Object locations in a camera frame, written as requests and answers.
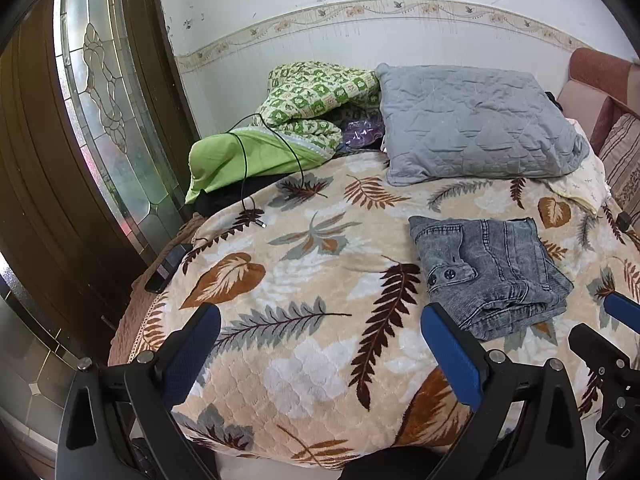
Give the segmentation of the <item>grey washed denim pants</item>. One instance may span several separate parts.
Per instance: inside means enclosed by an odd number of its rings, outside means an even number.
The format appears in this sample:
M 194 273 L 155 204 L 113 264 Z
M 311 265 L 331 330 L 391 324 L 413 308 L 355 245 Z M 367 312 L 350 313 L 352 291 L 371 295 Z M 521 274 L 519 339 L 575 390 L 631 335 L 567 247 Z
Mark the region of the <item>grey washed denim pants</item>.
M 565 312 L 574 285 L 554 264 L 532 218 L 409 218 L 426 296 L 460 330 L 491 341 Z

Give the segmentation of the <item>black power adapter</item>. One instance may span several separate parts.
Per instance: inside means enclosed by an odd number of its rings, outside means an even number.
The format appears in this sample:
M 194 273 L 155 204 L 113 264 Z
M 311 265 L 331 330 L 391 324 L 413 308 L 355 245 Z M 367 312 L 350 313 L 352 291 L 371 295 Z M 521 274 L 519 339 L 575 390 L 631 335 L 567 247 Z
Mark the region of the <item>black power adapter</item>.
M 626 233 L 632 226 L 631 215 L 627 214 L 626 211 L 621 211 L 616 218 L 616 226 L 620 232 Z

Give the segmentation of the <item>cream white pillow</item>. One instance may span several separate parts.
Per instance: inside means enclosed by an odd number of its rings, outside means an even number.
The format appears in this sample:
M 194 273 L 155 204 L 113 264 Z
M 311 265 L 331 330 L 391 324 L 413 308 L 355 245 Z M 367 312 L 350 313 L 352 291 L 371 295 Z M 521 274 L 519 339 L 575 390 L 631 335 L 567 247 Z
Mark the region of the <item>cream white pillow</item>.
M 596 216 L 611 197 L 611 188 L 606 182 L 604 163 L 593 151 L 579 122 L 573 118 L 567 118 L 567 121 L 585 140 L 588 155 L 571 174 L 560 178 L 548 179 L 546 185 L 556 195 L 567 200 L 574 200 L 585 211 Z

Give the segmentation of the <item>striped brown floral cushion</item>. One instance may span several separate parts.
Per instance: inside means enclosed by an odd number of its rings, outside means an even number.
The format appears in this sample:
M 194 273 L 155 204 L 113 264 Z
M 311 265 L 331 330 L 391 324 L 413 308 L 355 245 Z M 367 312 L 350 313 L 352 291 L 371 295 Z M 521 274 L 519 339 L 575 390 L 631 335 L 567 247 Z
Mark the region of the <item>striped brown floral cushion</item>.
M 599 157 L 614 200 L 629 214 L 634 226 L 639 225 L 639 153 L 639 118 L 623 114 L 606 137 Z

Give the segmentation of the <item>black phone on bed edge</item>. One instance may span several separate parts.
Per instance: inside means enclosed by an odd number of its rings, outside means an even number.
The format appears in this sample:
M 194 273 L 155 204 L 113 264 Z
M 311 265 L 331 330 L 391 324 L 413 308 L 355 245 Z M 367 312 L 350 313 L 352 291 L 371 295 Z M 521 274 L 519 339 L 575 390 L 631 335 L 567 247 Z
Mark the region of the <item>black phone on bed edge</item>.
M 192 244 L 178 244 L 171 248 L 155 271 L 144 284 L 144 289 L 152 294 L 160 294 L 165 290 L 176 274 L 181 261 L 193 248 Z

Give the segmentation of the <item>leaf pattern beige bed blanket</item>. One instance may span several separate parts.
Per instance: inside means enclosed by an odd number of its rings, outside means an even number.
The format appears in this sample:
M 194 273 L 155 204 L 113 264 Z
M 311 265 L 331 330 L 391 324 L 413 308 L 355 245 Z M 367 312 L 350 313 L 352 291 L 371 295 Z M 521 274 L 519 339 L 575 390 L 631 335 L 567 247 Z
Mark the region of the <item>leaf pattern beige bed blanket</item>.
M 523 178 L 394 188 L 380 153 L 338 158 L 263 188 L 178 236 L 188 243 L 169 285 L 137 285 L 108 360 L 155 350 L 205 301 L 220 337 L 186 402 L 184 433 L 214 451 L 340 469 L 392 445 L 444 448 L 468 418 L 420 333 L 427 287 L 409 220 L 529 218 L 573 283 L 566 311 L 495 341 L 514 361 L 561 360 L 583 413 L 599 406 L 590 371 L 568 348 L 586 323 L 628 356 L 638 336 L 603 307 L 639 295 L 639 247 L 598 214 Z

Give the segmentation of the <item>grey quilted pillow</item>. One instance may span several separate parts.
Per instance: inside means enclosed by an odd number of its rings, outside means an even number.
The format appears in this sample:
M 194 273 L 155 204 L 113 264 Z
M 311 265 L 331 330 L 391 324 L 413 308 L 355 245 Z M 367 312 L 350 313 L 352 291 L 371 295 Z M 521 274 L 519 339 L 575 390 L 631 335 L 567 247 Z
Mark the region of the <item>grey quilted pillow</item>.
M 589 154 L 533 75 L 465 66 L 375 70 L 393 186 L 458 177 L 558 178 Z

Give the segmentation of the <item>wooden door with stained glass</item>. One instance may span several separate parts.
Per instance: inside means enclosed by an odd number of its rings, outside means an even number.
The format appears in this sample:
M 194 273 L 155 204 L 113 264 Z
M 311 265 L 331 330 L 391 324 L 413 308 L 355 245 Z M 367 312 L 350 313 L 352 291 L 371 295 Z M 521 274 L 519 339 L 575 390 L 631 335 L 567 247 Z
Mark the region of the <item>wooden door with stained glass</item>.
M 195 138 L 160 0 L 1 0 L 2 257 L 93 356 L 189 218 Z

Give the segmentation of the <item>purple plastic bag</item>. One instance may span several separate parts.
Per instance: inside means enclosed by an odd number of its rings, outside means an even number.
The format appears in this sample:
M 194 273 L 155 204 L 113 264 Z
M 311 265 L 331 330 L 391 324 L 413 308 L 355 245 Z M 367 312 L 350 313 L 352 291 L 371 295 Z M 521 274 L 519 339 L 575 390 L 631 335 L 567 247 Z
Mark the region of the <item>purple plastic bag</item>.
M 384 136 L 384 124 L 376 118 L 352 120 L 343 129 L 343 143 L 348 148 L 366 148 Z

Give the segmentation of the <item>green patterned quilt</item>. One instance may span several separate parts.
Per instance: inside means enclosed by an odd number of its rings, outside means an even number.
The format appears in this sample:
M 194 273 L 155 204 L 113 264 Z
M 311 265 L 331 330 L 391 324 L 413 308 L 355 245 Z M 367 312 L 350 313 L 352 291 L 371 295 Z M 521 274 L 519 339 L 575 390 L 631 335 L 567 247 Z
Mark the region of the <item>green patterned quilt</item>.
M 374 116 L 378 102 L 380 84 L 372 70 L 319 61 L 274 68 L 256 113 L 192 145 L 186 202 L 247 177 L 323 165 L 343 144 L 346 124 Z

